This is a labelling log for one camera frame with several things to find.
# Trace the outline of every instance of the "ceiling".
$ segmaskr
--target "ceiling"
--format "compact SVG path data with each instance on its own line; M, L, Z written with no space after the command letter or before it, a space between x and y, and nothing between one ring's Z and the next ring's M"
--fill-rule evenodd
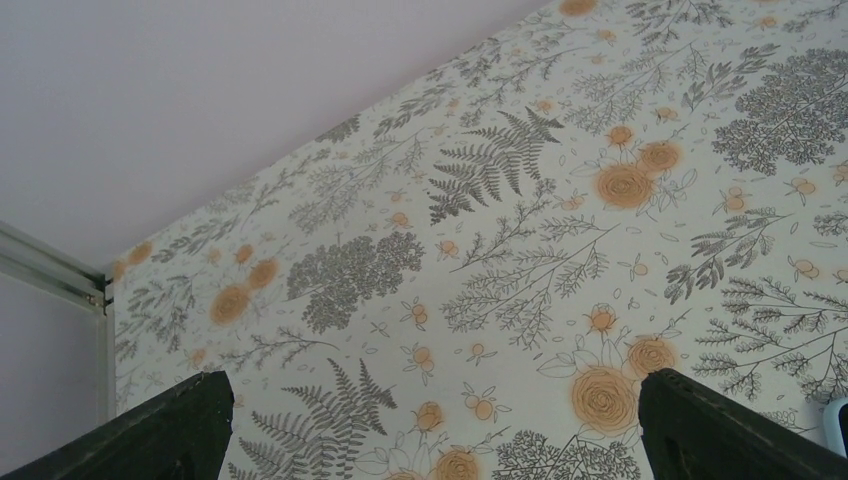
M0 220L98 268L547 0L0 3Z

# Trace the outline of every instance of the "white wall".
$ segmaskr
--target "white wall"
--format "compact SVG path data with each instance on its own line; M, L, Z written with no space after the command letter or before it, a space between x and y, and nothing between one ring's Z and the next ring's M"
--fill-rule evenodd
M546 3L0 2L0 220L104 267Z
M0 275L0 475L97 426L89 312Z

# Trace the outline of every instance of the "orange rose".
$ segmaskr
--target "orange rose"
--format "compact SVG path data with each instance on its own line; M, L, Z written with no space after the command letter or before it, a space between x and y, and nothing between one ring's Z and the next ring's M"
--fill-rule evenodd
M277 269L277 259L262 260L250 271L250 276L247 278L248 285L254 290L267 287L274 281Z
M442 408L436 402L427 402L421 405L415 417L418 429L430 432L442 424Z
M209 318L218 325L229 326L239 319L250 303L250 291L242 285L231 285L212 302Z
M595 186L604 202L622 208L636 208L654 193L654 182L632 165L613 165L601 170Z
M673 367L674 357L670 344L653 337L641 338L627 352L627 360L639 378L645 378L649 373L663 368Z
M238 252L236 252L236 263L239 265L244 264L248 260L250 260L250 256L253 255L253 246L252 245L242 245L239 248Z
M577 418L610 437L636 421L636 395L618 370L592 367L574 381L571 404Z
M127 256L127 263L130 265L138 265L139 263L147 260L147 257L149 257L152 252L153 244L150 242L144 242L130 252L129 256Z
M649 143L639 153L639 166L649 172L659 172L677 165L680 157L680 148L673 143Z
M477 463L470 453L451 450L442 455L436 464L437 480L477 480Z

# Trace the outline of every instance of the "floral wallpaper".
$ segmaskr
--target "floral wallpaper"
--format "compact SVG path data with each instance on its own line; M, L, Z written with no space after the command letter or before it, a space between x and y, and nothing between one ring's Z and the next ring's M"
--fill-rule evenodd
M222 478L650 478L673 367L848 396L846 0L564 0L115 264L125 411L228 372Z

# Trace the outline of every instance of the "wallpaper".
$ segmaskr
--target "wallpaper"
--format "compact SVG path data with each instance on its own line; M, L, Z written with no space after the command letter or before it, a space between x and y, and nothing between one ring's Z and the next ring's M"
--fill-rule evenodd
M650 478L673 367L848 396L846 0L565 0L115 265L119 411L236 393L222 478Z

